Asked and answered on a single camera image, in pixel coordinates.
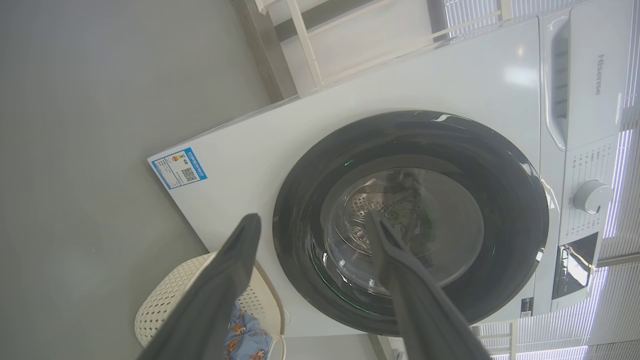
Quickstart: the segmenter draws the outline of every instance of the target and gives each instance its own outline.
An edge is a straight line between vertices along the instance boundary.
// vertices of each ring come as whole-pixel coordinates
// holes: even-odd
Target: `clothing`
[[[271,336],[260,328],[256,317],[243,311],[236,302],[231,311],[225,340],[225,360],[264,360],[269,353]]]

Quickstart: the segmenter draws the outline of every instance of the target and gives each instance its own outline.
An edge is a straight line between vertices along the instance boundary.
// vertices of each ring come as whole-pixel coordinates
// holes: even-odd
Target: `white washing machine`
[[[398,335],[362,220],[384,212],[469,324],[588,296],[631,1],[437,44],[148,159],[209,250],[247,213],[287,336]]]

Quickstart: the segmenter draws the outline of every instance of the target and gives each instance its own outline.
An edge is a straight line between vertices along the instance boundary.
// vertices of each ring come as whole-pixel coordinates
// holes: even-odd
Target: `blue sticker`
[[[190,147],[152,161],[158,176],[169,189],[195,183],[207,178],[198,158]]]

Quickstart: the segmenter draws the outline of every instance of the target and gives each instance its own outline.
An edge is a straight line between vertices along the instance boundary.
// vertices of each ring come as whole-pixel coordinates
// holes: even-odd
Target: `control knob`
[[[590,180],[573,195],[573,205],[587,214],[597,214],[601,208],[606,208],[613,198],[611,186],[597,180]]]

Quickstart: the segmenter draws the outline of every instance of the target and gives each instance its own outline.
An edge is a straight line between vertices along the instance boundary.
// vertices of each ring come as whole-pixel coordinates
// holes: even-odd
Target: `laundry basket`
[[[146,347],[151,342],[176,304],[215,256],[216,253],[212,252],[178,265],[147,297],[138,310],[134,324],[136,337],[142,346]],[[249,286],[240,295],[238,302],[242,309],[255,316],[260,321],[260,327],[272,336],[269,358],[273,345],[281,341],[284,360],[287,353],[284,342],[284,310],[275,289],[258,262],[253,266]]]

